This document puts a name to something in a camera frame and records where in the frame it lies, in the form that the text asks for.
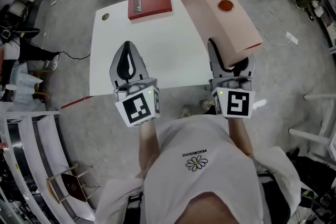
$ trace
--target white cloth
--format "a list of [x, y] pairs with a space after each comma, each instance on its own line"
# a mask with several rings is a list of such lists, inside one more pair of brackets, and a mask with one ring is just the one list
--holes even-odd
[[[213, 115], [169, 122], [158, 132], [161, 153], [144, 182], [110, 180], [98, 204], [96, 223], [109, 223], [108, 215], [142, 184], [147, 224], [175, 223], [189, 201], [204, 192], [216, 194], [240, 224], [262, 223], [263, 190], [254, 162], [234, 145], [227, 129], [227, 121]], [[291, 210], [295, 209], [300, 201], [300, 179], [290, 160], [280, 148], [255, 155], [257, 161], [276, 173], [286, 201]], [[117, 194], [110, 190], [112, 186], [118, 189]]]
[[17, 60], [20, 57], [20, 39], [18, 37], [10, 40], [7, 43], [2, 43], [0, 39], [0, 46], [4, 50], [4, 60]]

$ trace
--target strap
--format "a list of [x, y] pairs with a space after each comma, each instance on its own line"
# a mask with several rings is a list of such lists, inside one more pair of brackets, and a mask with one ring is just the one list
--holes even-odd
[[143, 192], [128, 198], [125, 217], [123, 224], [140, 224], [141, 208]]
[[280, 187], [269, 171], [257, 172], [263, 186], [272, 224], [286, 224], [290, 219], [290, 207]]

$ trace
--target sneaker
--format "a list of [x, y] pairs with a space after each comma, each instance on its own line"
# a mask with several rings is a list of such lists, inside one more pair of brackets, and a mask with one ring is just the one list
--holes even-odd
[[208, 111], [215, 103], [211, 100], [202, 100], [201, 106], [204, 108], [204, 110]]
[[301, 8], [298, 6], [298, 3], [296, 2], [296, 0], [295, 0], [295, 7], [296, 7], [297, 9], [301, 9]]
[[43, 69], [46, 69], [48, 67], [49, 63], [50, 63], [49, 60], [44, 61]]
[[52, 68], [51, 68], [52, 71], [55, 71], [57, 68], [58, 57], [59, 57], [59, 54], [56, 55], [52, 60]]
[[191, 109], [189, 106], [185, 105], [184, 107], [182, 107], [181, 109], [181, 118], [187, 118], [191, 116]]

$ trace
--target white box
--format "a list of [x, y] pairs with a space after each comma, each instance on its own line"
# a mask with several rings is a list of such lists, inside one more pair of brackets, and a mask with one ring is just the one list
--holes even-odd
[[159, 90], [150, 86], [115, 103], [128, 127], [160, 117]]
[[255, 92], [217, 87], [212, 92], [217, 115], [226, 118], [250, 118]]

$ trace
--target gray floor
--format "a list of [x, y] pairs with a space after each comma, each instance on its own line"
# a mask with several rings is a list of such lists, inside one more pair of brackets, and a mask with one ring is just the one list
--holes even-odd
[[[53, 7], [43, 1], [35, 25], [41, 28], [41, 34], [35, 42], [52, 51], [83, 57], [90, 53], [96, 10], [120, 1], [124, 0], [58, 0]], [[279, 145], [286, 150], [302, 142], [289, 137], [289, 127], [302, 123], [299, 128], [311, 132], [320, 127], [325, 104], [304, 101], [302, 95], [333, 92], [336, 88], [336, 69], [327, 40], [318, 23], [311, 22], [291, 0], [239, 2], [271, 41], [285, 44], [283, 30], [299, 39], [297, 46], [291, 43], [280, 47], [263, 37], [264, 45], [255, 54], [253, 87], [256, 101], [265, 99], [267, 103], [245, 121], [254, 148]], [[55, 108], [89, 95], [89, 65], [89, 58], [78, 61], [60, 57], [57, 70], [47, 82]], [[192, 104], [200, 112], [199, 100], [208, 97], [201, 86], [161, 90], [162, 116], [157, 125], [179, 117], [183, 104]], [[139, 172], [137, 130], [126, 128], [114, 101], [111, 95], [93, 97], [61, 110], [59, 119], [71, 161], [96, 165], [86, 179], [101, 186], [111, 177], [134, 177]], [[91, 199], [94, 206], [98, 199], [99, 194]]]

